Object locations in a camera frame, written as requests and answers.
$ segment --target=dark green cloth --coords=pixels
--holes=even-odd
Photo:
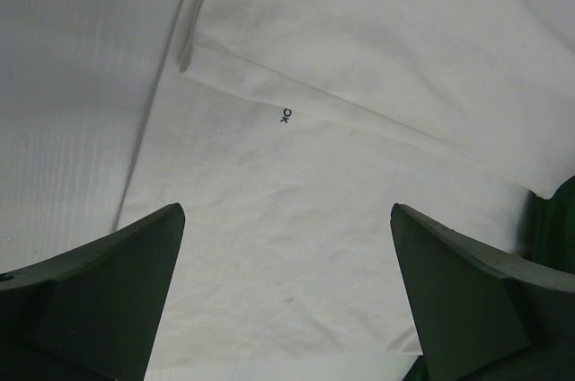
[[[535,198],[530,261],[575,274],[575,176],[550,199]],[[431,381],[425,360],[419,357],[403,381]]]

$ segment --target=white cloth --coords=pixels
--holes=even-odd
[[[187,76],[222,92],[543,197],[575,173],[575,58],[522,0],[204,0],[191,62]]]
[[[119,222],[176,201],[187,216],[151,367],[420,352],[392,205],[510,250],[528,191],[373,132],[290,113],[289,96],[279,107],[246,101],[181,75],[196,2],[184,0]]]

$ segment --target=green fabric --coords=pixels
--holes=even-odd
[[[575,176],[550,199],[534,201],[534,226],[527,258],[575,274]],[[415,360],[403,381],[430,381],[423,357]]]

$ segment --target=white fabric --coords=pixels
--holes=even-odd
[[[575,173],[575,58],[523,0],[204,0],[186,75],[543,197]]]
[[[184,0],[120,218],[174,201],[187,215],[151,366],[420,352],[392,205],[510,250],[528,191],[302,111],[281,122],[288,96],[246,101],[181,75],[196,2]]]

